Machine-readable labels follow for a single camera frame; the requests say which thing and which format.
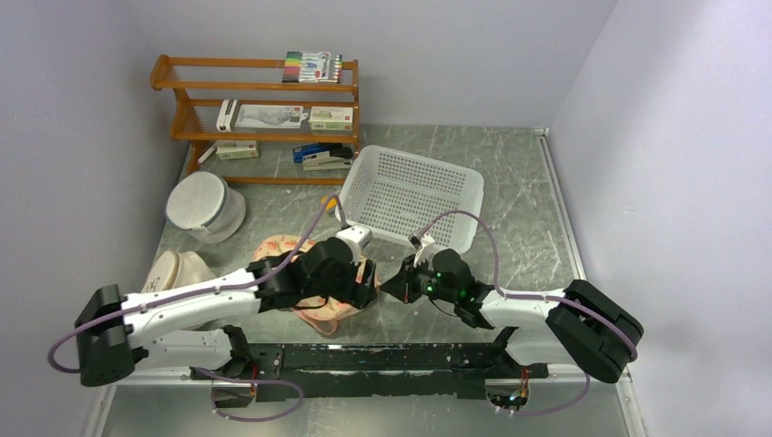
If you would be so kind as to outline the floral pink mesh laundry bag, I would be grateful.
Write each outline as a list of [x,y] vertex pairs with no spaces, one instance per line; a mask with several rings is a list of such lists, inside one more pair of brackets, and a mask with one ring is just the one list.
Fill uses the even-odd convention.
[[[261,242],[258,246],[253,260],[258,261],[266,257],[277,257],[285,252],[292,251],[300,242],[300,237],[292,235],[275,235]],[[358,285],[370,283],[374,289],[371,294],[372,299],[361,309],[354,307],[350,303],[344,303],[332,297],[323,299],[322,297],[310,297],[301,300],[295,307],[274,308],[273,304],[263,300],[260,303],[259,313],[269,310],[291,310],[301,320],[304,320],[312,328],[325,336],[333,334],[340,320],[348,318],[358,312],[361,312],[370,306],[379,295],[379,278],[376,272],[375,262],[367,259],[361,254],[359,259],[360,266],[355,282]]]

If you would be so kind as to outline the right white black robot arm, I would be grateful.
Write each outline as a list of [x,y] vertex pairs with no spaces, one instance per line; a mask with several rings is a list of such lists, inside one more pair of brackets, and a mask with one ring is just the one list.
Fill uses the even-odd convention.
[[406,304],[421,298],[449,303],[472,329],[511,330],[491,354],[493,369],[503,377],[526,365],[567,364],[616,383],[637,360],[645,333],[635,317],[587,280],[550,291],[498,290],[477,280],[453,249],[431,259],[409,256],[381,289]]

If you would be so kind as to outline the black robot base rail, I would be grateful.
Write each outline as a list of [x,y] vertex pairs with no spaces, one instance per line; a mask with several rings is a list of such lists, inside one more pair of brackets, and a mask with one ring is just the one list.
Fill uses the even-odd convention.
[[454,395],[483,400],[494,380],[544,379],[545,364],[526,367],[503,343],[252,343],[248,355],[214,369],[257,379],[256,401],[285,401],[300,386],[308,398]]

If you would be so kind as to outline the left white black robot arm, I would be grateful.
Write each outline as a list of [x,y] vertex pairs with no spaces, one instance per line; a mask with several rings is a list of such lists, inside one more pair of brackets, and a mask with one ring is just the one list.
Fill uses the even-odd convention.
[[306,299],[357,310],[377,297],[376,264],[333,237],[298,254],[251,262],[228,275],[156,293],[97,290],[76,319],[78,375],[85,387],[108,385],[135,371],[189,367],[237,379],[255,366],[242,329],[197,332],[212,320],[271,310],[306,309]]

